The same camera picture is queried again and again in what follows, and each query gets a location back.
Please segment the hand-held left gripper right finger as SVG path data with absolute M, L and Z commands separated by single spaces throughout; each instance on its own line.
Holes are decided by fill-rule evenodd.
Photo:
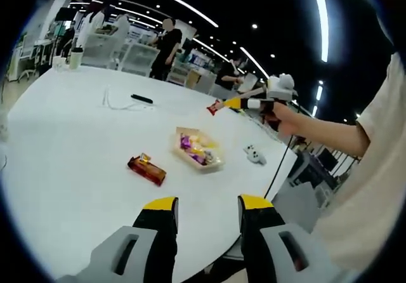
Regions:
M 285 223 L 273 204 L 238 196 L 241 251 L 249 282 L 336 282 L 340 269 L 300 226 Z

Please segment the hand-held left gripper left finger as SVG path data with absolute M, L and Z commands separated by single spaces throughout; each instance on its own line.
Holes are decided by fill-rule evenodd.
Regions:
M 178 198 L 156 199 L 94 248 L 86 268 L 57 282 L 172 282 L 177 234 Z

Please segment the person's right hand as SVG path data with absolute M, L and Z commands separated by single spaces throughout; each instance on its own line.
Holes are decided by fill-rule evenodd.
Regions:
M 261 102 L 260 116 L 263 124 L 269 125 L 274 131 L 286 136 L 295 132 L 295 126 L 291 122 L 294 112 L 283 103 Z

